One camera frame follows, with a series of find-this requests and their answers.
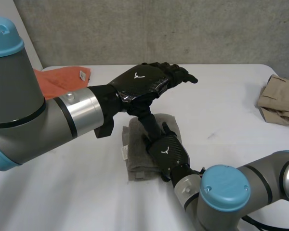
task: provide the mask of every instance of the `screw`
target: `screw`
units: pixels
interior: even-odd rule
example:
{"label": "screw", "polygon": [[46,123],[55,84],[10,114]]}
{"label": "screw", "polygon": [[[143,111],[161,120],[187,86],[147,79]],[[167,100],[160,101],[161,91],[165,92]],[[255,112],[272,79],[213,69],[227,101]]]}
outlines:
{"label": "screw", "polygon": [[73,94],[72,92],[68,92],[68,93],[66,94],[66,97],[67,97],[68,100],[73,100],[73,99],[75,99],[75,96],[74,96],[74,94]]}
{"label": "screw", "polygon": [[207,187],[205,188],[206,193],[209,193],[211,190],[212,190],[212,187],[211,187],[211,186],[207,186]]}

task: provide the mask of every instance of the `folded beige fabric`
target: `folded beige fabric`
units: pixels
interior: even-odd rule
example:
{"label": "folded beige fabric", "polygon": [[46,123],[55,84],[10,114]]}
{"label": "folded beige fabric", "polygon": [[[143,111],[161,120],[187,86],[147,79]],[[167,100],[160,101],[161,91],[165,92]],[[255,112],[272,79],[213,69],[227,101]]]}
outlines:
{"label": "folded beige fabric", "polygon": [[289,124],[289,80],[272,75],[257,102],[267,123]]}

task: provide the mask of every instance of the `towel label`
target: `towel label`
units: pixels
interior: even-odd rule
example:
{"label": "towel label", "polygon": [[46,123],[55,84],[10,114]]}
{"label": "towel label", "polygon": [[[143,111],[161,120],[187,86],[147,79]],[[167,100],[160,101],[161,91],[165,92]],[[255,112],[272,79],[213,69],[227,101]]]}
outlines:
{"label": "towel label", "polygon": [[129,146],[126,145],[124,147],[121,148],[121,152],[122,152],[122,157],[123,157],[123,160],[127,160],[128,157],[127,157],[127,151],[129,149]]}
{"label": "towel label", "polygon": [[86,73],[84,73],[83,71],[79,72],[79,77],[81,78],[82,81],[86,81]]}

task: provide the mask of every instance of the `concrete wall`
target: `concrete wall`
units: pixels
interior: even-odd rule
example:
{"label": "concrete wall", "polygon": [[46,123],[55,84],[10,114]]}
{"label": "concrete wall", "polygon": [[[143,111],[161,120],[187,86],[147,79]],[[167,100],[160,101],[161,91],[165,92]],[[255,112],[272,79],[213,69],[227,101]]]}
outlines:
{"label": "concrete wall", "polygon": [[14,0],[44,67],[266,64],[289,77],[289,0]]}

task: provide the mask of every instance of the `robotic hand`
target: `robotic hand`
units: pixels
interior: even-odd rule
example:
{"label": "robotic hand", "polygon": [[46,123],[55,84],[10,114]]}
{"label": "robotic hand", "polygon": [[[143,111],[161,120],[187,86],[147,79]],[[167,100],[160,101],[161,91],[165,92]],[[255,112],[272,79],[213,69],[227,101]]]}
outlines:
{"label": "robotic hand", "polygon": [[137,65],[112,80],[108,85],[89,87],[101,103],[104,124],[95,130],[98,138],[109,136],[117,112],[137,116],[151,136],[160,136],[160,129],[151,114],[150,105],[166,90],[182,82],[197,83],[184,68],[168,63]]}
{"label": "robotic hand", "polygon": [[171,131],[165,122],[162,125],[164,132],[162,132],[159,139],[151,141],[143,135],[143,140],[147,152],[161,170],[162,179],[164,181],[170,181],[171,179],[175,186],[177,180],[187,174],[195,174],[195,172],[190,169],[189,156],[175,132]]}

